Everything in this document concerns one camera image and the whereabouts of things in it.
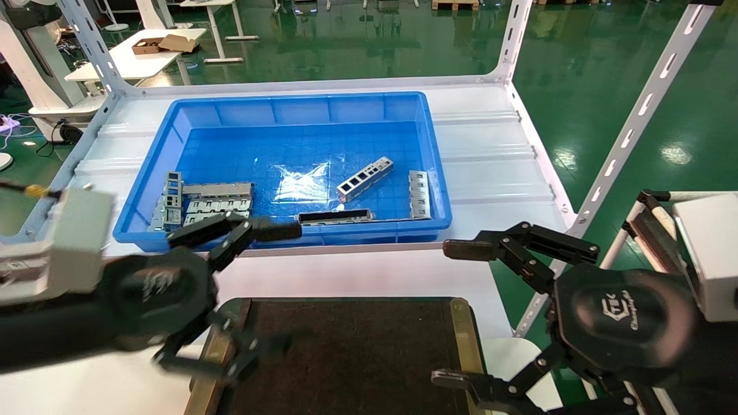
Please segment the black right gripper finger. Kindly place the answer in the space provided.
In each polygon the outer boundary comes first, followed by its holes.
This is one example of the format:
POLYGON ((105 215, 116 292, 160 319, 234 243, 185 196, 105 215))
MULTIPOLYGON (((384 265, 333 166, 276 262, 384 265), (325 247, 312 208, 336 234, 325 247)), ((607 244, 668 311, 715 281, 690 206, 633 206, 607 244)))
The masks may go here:
POLYGON ((545 375, 548 375, 555 365, 563 363, 569 356, 569 351, 565 347, 551 344, 510 381, 484 373, 443 369, 431 373, 431 383, 441 388, 464 390, 471 397, 475 407, 491 412, 507 414, 636 413, 636 399, 625 392, 548 411, 538 407, 528 397, 527 392, 545 375))
POLYGON ((520 222, 505 231, 480 231, 474 239, 447 239, 445 257, 471 262, 504 263, 538 293, 551 293, 555 273, 535 255, 569 265, 596 263, 600 247, 553 229, 520 222))

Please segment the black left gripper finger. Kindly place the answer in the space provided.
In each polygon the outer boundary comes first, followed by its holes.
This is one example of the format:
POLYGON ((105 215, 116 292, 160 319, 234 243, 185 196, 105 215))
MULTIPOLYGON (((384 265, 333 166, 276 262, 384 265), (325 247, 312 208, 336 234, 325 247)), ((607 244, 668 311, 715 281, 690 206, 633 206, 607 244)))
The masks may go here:
POLYGON ((223 239, 208 253, 210 271, 223 271, 253 242, 278 242, 300 239, 303 228, 298 221, 272 222, 266 217, 245 218, 226 212, 187 224, 168 234, 171 248, 196 248, 208 242, 223 239))
POLYGON ((153 362, 175 375, 235 384, 253 375, 263 360, 274 355, 284 356, 290 349, 290 333, 260 337, 253 331, 237 328, 237 323, 238 320, 219 311, 203 313, 168 336, 153 356, 153 362), (209 328, 215 328, 217 334, 224 336, 229 347, 223 363, 179 356, 183 346, 195 341, 209 328))

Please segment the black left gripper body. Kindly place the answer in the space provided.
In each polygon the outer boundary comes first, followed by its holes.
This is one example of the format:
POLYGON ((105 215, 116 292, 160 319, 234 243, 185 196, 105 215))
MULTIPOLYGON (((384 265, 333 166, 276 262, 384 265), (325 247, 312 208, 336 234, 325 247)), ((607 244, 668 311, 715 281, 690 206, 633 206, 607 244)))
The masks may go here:
POLYGON ((217 294, 206 259, 184 247, 116 258, 106 263, 98 284, 103 315, 121 351, 140 351, 190 329, 201 333, 217 294))

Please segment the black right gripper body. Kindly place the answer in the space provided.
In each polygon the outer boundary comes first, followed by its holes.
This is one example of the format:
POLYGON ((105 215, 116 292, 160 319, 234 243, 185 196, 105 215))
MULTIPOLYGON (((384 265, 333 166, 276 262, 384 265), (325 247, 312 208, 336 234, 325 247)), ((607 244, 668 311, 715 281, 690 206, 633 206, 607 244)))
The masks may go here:
POLYGON ((558 334, 594 375, 661 386, 677 378, 699 326, 679 278, 652 270, 574 266, 553 285, 558 334))

